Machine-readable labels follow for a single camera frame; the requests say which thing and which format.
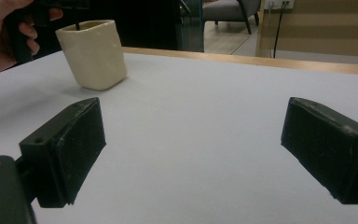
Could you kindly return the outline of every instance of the power socket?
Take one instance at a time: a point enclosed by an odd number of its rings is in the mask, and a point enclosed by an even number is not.
[[[295,0],[264,0],[264,9],[268,10],[269,4],[272,4],[272,10],[281,9],[284,2],[287,2],[285,9],[293,9]]]

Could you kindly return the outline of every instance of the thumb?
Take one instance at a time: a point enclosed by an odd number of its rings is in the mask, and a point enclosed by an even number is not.
[[[0,21],[15,9],[26,7],[34,0],[0,0]]]

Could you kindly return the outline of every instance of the hand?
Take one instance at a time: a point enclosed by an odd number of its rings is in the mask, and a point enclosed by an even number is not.
[[[3,25],[4,18],[15,9],[26,7],[33,1],[34,0],[0,0],[0,71],[3,71],[16,63],[13,57],[7,30]],[[51,20],[56,20],[62,17],[62,11],[57,8],[51,8],[48,13]],[[32,54],[35,55],[40,47],[34,41],[37,38],[37,32],[33,27],[33,24],[34,22],[32,18],[26,17],[24,22],[19,24],[19,30],[21,33],[28,36],[26,43]]]

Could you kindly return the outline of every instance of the cup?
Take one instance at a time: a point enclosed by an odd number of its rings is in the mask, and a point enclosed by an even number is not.
[[[63,54],[76,82],[104,91],[127,75],[115,21],[84,21],[80,30],[70,25],[56,31]]]

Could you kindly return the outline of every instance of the floor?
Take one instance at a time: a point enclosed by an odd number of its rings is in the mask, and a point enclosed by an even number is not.
[[[257,43],[257,26],[250,18],[252,34],[248,35],[244,22],[220,21],[216,26],[213,21],[205,23],[204,47],[207,53],[255,56]],[[357,63],[358,57],[334,54],[317,54],[306,52],[276,52],[276,58],[328,63]]]

